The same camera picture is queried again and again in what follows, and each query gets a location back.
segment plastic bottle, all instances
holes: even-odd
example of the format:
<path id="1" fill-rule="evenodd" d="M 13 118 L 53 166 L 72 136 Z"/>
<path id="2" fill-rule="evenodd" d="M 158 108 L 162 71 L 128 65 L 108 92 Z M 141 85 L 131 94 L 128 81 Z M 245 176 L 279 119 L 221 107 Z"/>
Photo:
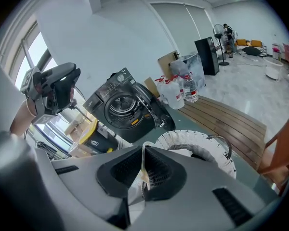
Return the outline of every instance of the plastic bottle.
<path id="1" fill-rule="evenodd" d="M 165 84 L 161 86 L 161 91 L 162 96 L 167 99 L 170 108 L 177 110 L 184 106 L 178 83 L 165 79 Z"/>
<path id="2" fill-rule="evenodd" d="M 184 91 L 183 91 L 184 79 L 182 79 L 179 75 L 174 75 L 172 81 L 179 84 L 181 96 L 183 99 L 185 99 L 185 95 L 184 95 Z"/>
<path id="3" fill-rule="evenodd" d="M 190 75 L 184 76 L 183 91 L 186 101 L 195 103 L 198 100 L 198 91 L 196 88 L 196 83 L 190 77 Z"/>
<path id="4" fill-rule="evenodd" d="M 163 95 L 163 90 L 162 90 L 162 88 L 163 88 L 163 86 L 165 85 L 165 81 L 164 81 L 164 78 L 165 78 L 165 76 L 161 76 L 159 79 L 156 79 L 155 81 L 157 81 L 157 84 L 156 84 L 156 88 L 157 88 L 157 90 L 158 90 L 158 92 L 159 92 L 159 94 L 160 94 L 160 97 L 159 97 L 159 100 L 161 100 L 163 103 L 165 103 L 165 104 L 168 104 L 168 101 L 167 101 L 167 99 L 164 97 L 164 95 Z"/>

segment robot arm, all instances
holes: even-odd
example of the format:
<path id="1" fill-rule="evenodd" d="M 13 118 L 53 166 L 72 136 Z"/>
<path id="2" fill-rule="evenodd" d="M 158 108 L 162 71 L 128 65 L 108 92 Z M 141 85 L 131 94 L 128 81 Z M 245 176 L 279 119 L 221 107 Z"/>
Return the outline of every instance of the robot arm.
<path id="1" fill-rule="evenodd" d="M 26 72 L 20 91 L 35 103 L 33 124 L 45 124 L 68 108 L 74 96 L 74 86 L 80 69 L 65 63 L 43 73 L 35 67 Z"/>

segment table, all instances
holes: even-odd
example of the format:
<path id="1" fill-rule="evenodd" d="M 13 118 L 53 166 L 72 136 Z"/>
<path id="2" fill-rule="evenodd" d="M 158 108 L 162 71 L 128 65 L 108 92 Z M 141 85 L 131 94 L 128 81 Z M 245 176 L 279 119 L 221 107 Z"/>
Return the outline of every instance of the table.
<path id="1" fill-rule="evenodd" d="M 195 124 L 193 121 L 182 115 L 179 111 L 173 110 L 167 105 L 165 105 L 165 107 L 172 116 L 177 130 L 193 130 L 209 134 L 205 129 Z M 154 129 L 133 143 L 133 145 L 143 145 L 143 143 L 146 141 L 155 143 L 159 136 L 165 132 L 166 131 L 163 128 Z M 233 159 L 237 169 L 236 179 L 238 181 L 253 189 L 266 204 L 277 198 L 277 194 L 270 188 L 266 180 L 260 176 L 247 162 L 245 162 L 245 160 L 243 160 L 234 151 L 232 151 L 231 158 Z"/>
<path id="2" fill-rule="evenodd" d="M 185 102 L 180 113 L 208 133 L 228 139 L 232 149 L 257 169 L 265 145 L 265 124 L 233 107 L 200 95 L 195 103 Z"/>

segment cardboard box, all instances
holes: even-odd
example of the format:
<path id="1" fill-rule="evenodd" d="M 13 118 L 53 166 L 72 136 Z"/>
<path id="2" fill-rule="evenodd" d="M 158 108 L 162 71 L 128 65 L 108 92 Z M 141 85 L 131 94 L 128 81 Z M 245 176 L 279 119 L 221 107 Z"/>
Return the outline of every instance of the cardboard box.
<path id="1" fill-rule="evenodd" d="M 175 61 L 174 53 L 178 53 L 177 51 L 173 51 L 167 55 L 162 56 L 161 58 L 158 59 L 158 63 L 160 65 L 160 68 L 162 69 L 164 76 L 167 79 L 171 79 L 173 74 L 172 71 L 169 67 L 169 64 L 173 61 Z"/>
<path id="2" fill-rule="evenodd" d="M 91 115 L 91 117 L 89 117 L 92 121 L 94 121 L 96 118 L 94 116 Z M 90 122 L 86 119 L 83 122 L 81 122 L 80 124 L 74 125 L 71 124 L 70 126 L 68 126 L 68 128 L 64 131 L 64 133 L 66 135 L 70 135 L 73 141 L 78 141 L 82 132 L 88 127 L 88 125 L 90 124 Z"/>
<path id="3" fill-rule="evenodd" d="M 70 151 L 70 155 L 74 157 L 87 157 L 96 155 L 96 152 L 94 152 L 90 147 L 79 144 L 78 142 L 74 142 L 72 145 L 72 149 Z"/>
<path id="4" fill-rule="evenodd" d="M 155 97 L 159 97 L 160 94 L 158 92 L 158 89 L 156 87 L 156 84 L 154 83 L 153 79 L 151 77 L 149 77 L 148 79 L 146 79 L 144 81 L 145 85 L 148 87 L 149 91 L 152 92 L 152 94 L 155 96 Z"/>

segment wooden slats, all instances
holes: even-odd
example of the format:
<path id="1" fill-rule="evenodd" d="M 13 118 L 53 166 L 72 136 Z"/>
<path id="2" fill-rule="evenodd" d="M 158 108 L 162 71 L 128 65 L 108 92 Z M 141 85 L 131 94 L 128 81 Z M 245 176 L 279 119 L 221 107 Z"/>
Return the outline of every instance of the wooden slats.
<path id="1" fill-rule="evenodd" d="M 216 120 L 221 121 L 222 123 L 226 124 L 227 126 L 231 127 L 232 129 L 238 131 L 239 133 L 243 134 L 243 136 L 245 136 L 243 138 L 243 140 L 245 140 L 245 138 L 249 139 L 251 141 L 251 146 L 252 147 L 260 147 L 263 148 L 264 147 L 264 142 L 263 142 L 263 138 L 261 139 L 260 137 L 256 136 L 255 134 L 253 134 L 252 132 L 250 132 L 248 129 L 246 129 L 245 127 L 241 126 L 240 124 L 238 124 L 236 121 L 229 119 L 226 116 L 223 116 L 215 111 L 212 111 L 210 109 L 207 109 L 206 107 L 202 106 L 202 103 L 191 103 L 188 104 L 194 108 L 196 108 L 197 110 L 200 110 L 202 112 L 204 112 L 205 114 L 214 117 Z"/>
<path id="2" fill-rule="evenodd" d="M 186 116 L 188 119 L 190 119 L 191 121 L 195 122 L 197 125 L 199 125 L 200 127 L 203 127 L 206 131 L 208 131 L 208 133 L 211 134 L 217 134 L 216 132 L 214 132 L 213 130 L 209 129 L 208 127 L 204 126 L 202 123 L 198 122 L 197 120 L 193 119 L 192 117 L 190 117 L 189 115 L 185 114 L 182 112 L 182 114 L 184 116 Z M 232 145 L 232 149 L 239 155 L 241 156 L 249 165 L 251 165 L 254 169 L 256 169 L 257 163 L 253 162 L 249 157 L 247 157 L 244 153 L 242 153 L 239 149 L 237 149 L 233 144 Z"/>
<path id="3" fill-rule="evenodd" d="M 227 138 L 236 153 L 252 167 L 257 167 L 264 150 L 264 124 L 232 107 L 203 97 L 199 97 L 196 103 L 186 102 L 180 111 L 208 133 Z"/>
<path id="4" fill-rule="evenodd" d="M 221 107 L 227 109 L 228 111 L 231 111 L 230 113 L 233 114 L 233 115 L 235 115 L 236 117 L 237 117 L 237 115 L 239 115 L 240 118 L 245 118 L 246 120 L 248 120 L 249 123 L 252 122 L 252 123 L 254 123 L 254 125 L 256 125 L 256 126 L 258 126 L 258 127 L 261 127 L 261 128 L 263 129 L 263 132 L 264 132 L 264 135 L 265 135 L 266 125 L 263 124 L 263 123 L 261 123 L 260 121 L 256 120 L 255 118 L 253 118 L 253 117 L 245 114 L 244 112 L 241 112 L 241 111 L 239 111 L 239 110 L 237 110 L 237 109 L 235 109 L 235 108 L 233 108 L 233 107 L 230 107 L 230 106 L 228 106 L 228 105 L 226 105 L 226 104 L 224 104 L 224 103 L 217 102 L 217 101 L 215 101 L 215 100 L 213 100 L 213 99 L 206 98 L 206 97 L 202 97 L 202 96 L 199 96 L 199 99 L 200 99 L 201 102 L 202 102 L 203 100 L 205 100 L 205 101 L 208 101 L 208 102 L 210 102 L 210 103 L 212 103 L 212 104 L 221 106 Z"/>

